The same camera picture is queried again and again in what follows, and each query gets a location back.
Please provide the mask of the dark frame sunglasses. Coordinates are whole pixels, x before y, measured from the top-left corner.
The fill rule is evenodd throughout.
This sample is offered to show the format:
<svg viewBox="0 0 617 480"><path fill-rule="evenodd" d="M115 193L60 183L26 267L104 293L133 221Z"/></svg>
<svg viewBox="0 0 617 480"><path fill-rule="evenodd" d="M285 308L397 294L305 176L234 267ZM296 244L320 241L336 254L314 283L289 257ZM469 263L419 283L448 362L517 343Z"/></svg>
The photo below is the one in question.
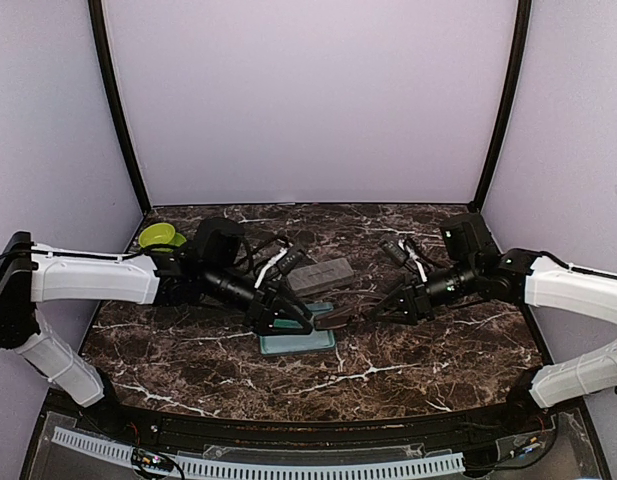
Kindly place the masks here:
<svg viewBox="0 0 617 480"><path fill-rule="evenodd" d="M361 290L344 291L343 295L356 295L357 299L344 303L328 313L316 316L313 321L315 330L338 330L356 321L365 321L370 311L384 299L382 294Z"/></svg>

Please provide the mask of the teal glasses case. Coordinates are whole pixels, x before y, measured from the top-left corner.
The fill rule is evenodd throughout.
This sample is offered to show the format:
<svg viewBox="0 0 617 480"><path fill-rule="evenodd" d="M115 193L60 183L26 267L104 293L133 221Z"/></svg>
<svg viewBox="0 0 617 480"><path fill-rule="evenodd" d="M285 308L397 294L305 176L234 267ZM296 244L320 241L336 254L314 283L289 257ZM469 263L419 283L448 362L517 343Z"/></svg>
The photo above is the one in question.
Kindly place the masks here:
<svg viewBox="0 0 617 480"><path fill-rule="evenodd" d="M334 309L330 302L317 302L307 307L313 315L319 316ZM309 335L260 336L260 353L264 356L278 356L291 354L307 354L319 351L332 350L336 346L334 334L329 331L317 331Z"/></svg>
<svg viewBox="0 0 617 480"><path fill-rule="evenodd" d="M316 263L290 272L290 288L299 296L309 296L350 285L355 273L345 258Z"/></svg>

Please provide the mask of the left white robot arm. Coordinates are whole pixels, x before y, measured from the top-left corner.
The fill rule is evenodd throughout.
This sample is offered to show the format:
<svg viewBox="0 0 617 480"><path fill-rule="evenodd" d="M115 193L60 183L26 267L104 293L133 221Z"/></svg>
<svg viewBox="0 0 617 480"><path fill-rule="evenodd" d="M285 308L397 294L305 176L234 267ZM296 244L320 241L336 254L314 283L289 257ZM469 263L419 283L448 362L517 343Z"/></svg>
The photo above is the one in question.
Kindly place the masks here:
<svg viewBox="0 0 617 480"><path fill-rule="evenodd" d="M180 247L112 255L55 250L15 233L0 254L0 349L12 350L62 388L108 436L129 427L102 373L48 325L37 306L58 300L194 305L208 296L245 315L260 336L308 335L313 315L279 280L237 270L240 232L217 229Z"/></svg>

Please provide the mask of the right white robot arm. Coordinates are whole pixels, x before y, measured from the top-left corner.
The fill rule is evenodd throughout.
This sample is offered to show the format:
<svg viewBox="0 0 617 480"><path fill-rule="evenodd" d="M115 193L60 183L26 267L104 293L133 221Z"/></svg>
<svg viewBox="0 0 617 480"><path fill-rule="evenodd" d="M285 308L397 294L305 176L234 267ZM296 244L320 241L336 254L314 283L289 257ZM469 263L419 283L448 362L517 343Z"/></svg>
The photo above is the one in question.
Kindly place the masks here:
<svg viewBox="0 0 617 480"><path fill-rule="evenodd" d="M408 275L367 317L403 325L431 320L441 306L477 295L485 301L548 307L617 325L617 274L566 263L545 251L456 255L449 268ZM522 432L537 410L617 387L617 339L571 360L524 372L498 413L509 434Z"/></svg>

